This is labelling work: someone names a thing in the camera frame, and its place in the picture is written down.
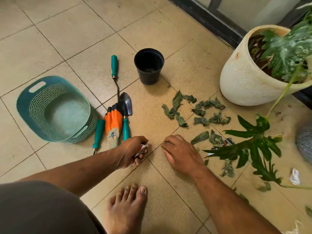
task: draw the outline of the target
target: gardening glove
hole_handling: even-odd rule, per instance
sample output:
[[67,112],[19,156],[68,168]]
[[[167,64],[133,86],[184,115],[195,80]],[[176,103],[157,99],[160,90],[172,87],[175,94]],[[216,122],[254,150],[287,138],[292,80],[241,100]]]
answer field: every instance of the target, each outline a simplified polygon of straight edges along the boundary
[[123,105],[121,103],[115,103],[112,107],[107,109],[107,113],[104,116],[105,134],[110,149],[116,148],[119,145],[123,115]]

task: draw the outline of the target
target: gray speckled object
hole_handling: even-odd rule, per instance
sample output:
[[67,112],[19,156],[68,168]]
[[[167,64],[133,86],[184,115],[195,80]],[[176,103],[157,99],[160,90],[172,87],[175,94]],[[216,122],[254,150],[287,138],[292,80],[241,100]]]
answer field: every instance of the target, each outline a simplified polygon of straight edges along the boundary
[[296,145],[301,155],[312,163],[312,122],[299,128],[296,134]]

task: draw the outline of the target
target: person's right arm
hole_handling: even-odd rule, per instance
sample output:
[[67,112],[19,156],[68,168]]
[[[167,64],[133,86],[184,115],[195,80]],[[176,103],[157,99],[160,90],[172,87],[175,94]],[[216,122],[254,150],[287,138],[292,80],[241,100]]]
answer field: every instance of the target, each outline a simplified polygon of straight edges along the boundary
[[204,165],[194,146],[183,137],[170,135],[161,146],[171,167],[193,179],[219,234],[280,234],[268,220],[219,180]]

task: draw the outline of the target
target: tile floor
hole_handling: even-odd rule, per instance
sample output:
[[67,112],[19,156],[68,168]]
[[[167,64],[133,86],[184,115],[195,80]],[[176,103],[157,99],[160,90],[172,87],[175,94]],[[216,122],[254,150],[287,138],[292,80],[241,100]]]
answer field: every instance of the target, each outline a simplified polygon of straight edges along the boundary
[[[186,101],[179,110],[192,125],[188,128],[170,121],[161,106],[170,105],[177,90],[199,100],[217,95],[232,121],[224,126],[209,125],[208,129],[223,136],[224,129],[241,129],[238,114],[250,122],[255,112],[266,114],[271,104],[241,107],[220,93],[219,76],[233,51],[230,47],[167,0],[0,0],[0,20],[1,183],[91,155],[93,135],[79,144],[41,140],[19,116],[16,100],[38,78],[60,75],[104,115],[117,100],[110,76],[110,57],[117,55],[118,83],[133,103],[132,135],[150,139],[151,154],[141,166],[111,174],[81,199],[101,221],[107,198],[119,187],[137,182],[149,189],[143,233],[217,233],[190,179],[174,172],[159,148],[167,135],[179,133],[190,141],[207,128],[192,125],[193,105]],[[162,77],[152,86],[142,85],[133,64],[135,53],[145,47],[158,49],[166,58]],[[272,114],[270,133],[284,135],[280,144],[283,156],[275,158],[279,174],[287,182],[290,169],[296,167],[302,182],[312,185],[312,166],[301,158],[294,144],[296,129],[312,112],[292,96],[284,98],[275,112],[281,114]],[[206,149],[212,145],[204,141],[197,146]],[[104,138],[101,151],[107,149]],[[219,176],[223,164],[217,158],[210,159],[209,168]],[[237,187],[281,231],[292,230],[299,220],[304,225],[300,234],[310,233],[312,220],[304,205],[312,206],[312,192],[273,185],[271,192],[261,193],[255,189],[261,181],[252,175],[250,165],[236,170],[234,178],[221,180]]]

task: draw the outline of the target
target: metal shovel blade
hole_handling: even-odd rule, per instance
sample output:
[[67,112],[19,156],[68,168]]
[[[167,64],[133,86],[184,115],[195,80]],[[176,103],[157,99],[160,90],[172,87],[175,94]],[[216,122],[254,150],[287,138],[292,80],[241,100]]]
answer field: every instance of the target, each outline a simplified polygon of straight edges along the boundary
[[131,116],[132,115],[132,102],[130,96],[123,92],[119,96],[119,102],[123,104],[124,106],[124,115],[125,116]]

